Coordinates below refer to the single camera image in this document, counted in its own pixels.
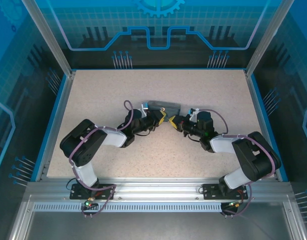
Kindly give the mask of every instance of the gray object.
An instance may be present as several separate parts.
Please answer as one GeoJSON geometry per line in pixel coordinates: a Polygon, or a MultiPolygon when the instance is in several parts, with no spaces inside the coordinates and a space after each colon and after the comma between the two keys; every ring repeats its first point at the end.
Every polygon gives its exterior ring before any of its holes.
{"type": "Polygon", "coordinates": [[[161,110],[166,113],[164,122],[168,122],[169,118],[180,113],[180,104],[166,101],[153,101],[150,100],[147,102],[148,110],[161,110]]]}

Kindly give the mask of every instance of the transparent acrylic wall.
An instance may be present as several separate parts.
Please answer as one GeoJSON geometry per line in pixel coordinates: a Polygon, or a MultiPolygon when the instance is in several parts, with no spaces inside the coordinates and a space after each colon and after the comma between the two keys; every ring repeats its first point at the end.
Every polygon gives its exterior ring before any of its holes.
{"type": "Polygon", "coordinates": [[[301,193],[307,189],[306,0],[294,1],[254,77],[287,176],[294,192],[301,193]]]}
{"type": "Polygon", "coordinates": [[[22,2],[0,1],[0,239],[17,214],[63,75],[22,2]]]}
{"type": "Polygon", "coordinates": [[[245,68],[281,0],[37,0],[74,69],[245,68]]]}

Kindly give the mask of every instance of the enclosure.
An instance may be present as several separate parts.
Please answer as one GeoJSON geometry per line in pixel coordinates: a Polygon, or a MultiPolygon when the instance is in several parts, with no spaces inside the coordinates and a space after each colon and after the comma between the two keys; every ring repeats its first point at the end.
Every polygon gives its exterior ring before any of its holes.
{"type": "Polygon", "coordinates": [[[99,235],[307,240],[307,1],[0,0],[0,239],[99,235]],[[94,171],[117,187],[85,219],[59,145],[84,119],[119,126],[124,100],[213,109],[231,135],[261,132],[281,167],[226,219],[230,201],[200,187],[239,168],[237,157],[164,122],[126,148],[100,148],[94,171]]]}

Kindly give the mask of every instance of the gear logo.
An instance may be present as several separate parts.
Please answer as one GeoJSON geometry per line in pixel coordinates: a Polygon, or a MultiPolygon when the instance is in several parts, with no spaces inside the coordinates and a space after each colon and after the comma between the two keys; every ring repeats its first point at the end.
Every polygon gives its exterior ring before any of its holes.
{"type": "Polygon", "coordinates": [[[13,25],[15,25],[23,15],[21,0],[0,0],[0,10],[13,25]]]}
{"type": "Polygon", "coordinates": [[[138,6],[138,10],[142,10],[144,14],[150,17],[161,15],[167,17],[167,14],[174,14],[174,10],[180,9],[180,4],[184,4],[184,0],[133,0],[138,6]]]}

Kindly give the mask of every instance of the speckled tabletop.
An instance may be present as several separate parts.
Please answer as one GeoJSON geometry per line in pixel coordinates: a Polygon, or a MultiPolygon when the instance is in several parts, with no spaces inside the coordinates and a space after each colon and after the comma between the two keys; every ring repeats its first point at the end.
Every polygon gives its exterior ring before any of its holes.
{"type": "MultiPolygon", "coordinates": [[[[226,119],[230,134],[260,131],[243,70],[78,70],[47,176],[74,177],[60,141],[83,119],[117,127],[128,113],[126,99],[135,108],[149,100],[178,103],[183,115],[190,108],[210,108],[226,119]]],[[[211,116],[215,130],[223,132],[222,120],[211,116]]],[[[136,136],[127,148],[101,146],[92,165],[100,178],[221,177],[239,167],[234,154],[204,151],[167,122],[147,137],[136,136]]]]}

